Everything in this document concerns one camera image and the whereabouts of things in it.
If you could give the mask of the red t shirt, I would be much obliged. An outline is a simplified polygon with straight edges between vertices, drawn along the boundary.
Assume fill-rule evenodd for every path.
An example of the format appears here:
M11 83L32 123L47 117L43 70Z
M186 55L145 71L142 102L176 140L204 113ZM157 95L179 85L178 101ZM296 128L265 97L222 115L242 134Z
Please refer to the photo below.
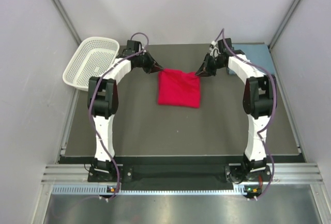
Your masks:
M159 105L199 108L201 81L194 72L164 69L158 73Z

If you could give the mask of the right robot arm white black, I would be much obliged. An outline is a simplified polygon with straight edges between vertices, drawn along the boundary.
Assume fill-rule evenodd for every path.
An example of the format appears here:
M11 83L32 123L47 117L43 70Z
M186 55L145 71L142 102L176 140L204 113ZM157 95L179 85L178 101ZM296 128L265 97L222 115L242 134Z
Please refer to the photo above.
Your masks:
M209 52L195 73L198 77L215 76L218 69L233 71L244 83L243 109L248 116L248 142L243 155L241 173L251 181L266 169L264 148L267 126L277 106L276 79L246 57L233 50L230 38L212 41Z

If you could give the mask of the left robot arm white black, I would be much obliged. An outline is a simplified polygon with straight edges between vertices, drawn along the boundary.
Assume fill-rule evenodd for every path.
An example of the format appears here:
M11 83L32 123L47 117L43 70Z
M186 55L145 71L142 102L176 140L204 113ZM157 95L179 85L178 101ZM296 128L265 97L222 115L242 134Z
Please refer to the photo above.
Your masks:
M96 135L92 169L99 171L106 181L119 175L113 147L113 121L119 106L117 87L135 68L143 69L146 74L163 70L141 42L128 40L110 68L98 77L90 77L88 82L88 114Z

